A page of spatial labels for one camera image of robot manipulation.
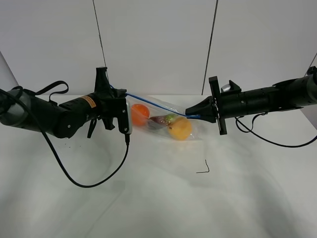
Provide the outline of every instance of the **white wall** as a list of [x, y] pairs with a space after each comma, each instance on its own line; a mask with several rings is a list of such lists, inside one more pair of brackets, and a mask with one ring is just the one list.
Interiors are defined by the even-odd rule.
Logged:
[[0, 89], [8, 91], [17, 85], [18, 84], [0, 51]]
[[34, 91], [64, 80], [69, 94], [90, 93], [104, 65], [90, 0], [1, 0], [0, 50]]
[[[317, 66], [317, 59], [312, 63], [312, 65]], [[308, 120], [317, 128], [317, 105], [312, 105], [302, 109], [304, 115]]]
[[317, 51], [316, 9], [316, 0], [220, 0], [207, 78], [251, 90], [303, 77]]
[[200, 94], [215, 0], [95, 0], [111, 83]]
[[[111, 83], [144, 94], [199, 94], [215, 0], [96, 0]], [[19, 84], [56, 80], [90, 93], [104, 64], [91, 0], [2, 0], [0, 49]]]

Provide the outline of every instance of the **white tabletop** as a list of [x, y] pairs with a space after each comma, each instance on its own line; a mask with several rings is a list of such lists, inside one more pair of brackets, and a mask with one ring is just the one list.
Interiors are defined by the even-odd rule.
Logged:
[[[205, 98], [156, 97], [184, 107]], [[67, 180], [40, 133], [0, 125], [0, 237], [316, 237], [317, 144], [280, 148], [226, 122], [228, 135], [202, 121], [201, 139], [182, 142], [134, 129], [122, 169], [90, 189]], [[71, 175], [91, 184], [118, 166], [125, 143], [101, 122], [91, 139], [87, 131], [50, 138]], [[293, 145], [317, 134], [300, 110], [260, 117], [255, 132]], [[210, 172], [197, 174], [205, 159]]]

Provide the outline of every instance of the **plastic bag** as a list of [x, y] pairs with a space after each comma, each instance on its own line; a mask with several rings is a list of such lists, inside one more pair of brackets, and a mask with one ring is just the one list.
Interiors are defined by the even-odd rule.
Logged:
[[130, 95], [127, 100], [131, 104], [134, 127], [175, 140], [199, 139], [199, 122], [186, 118], [184, 108], [150, 96]]

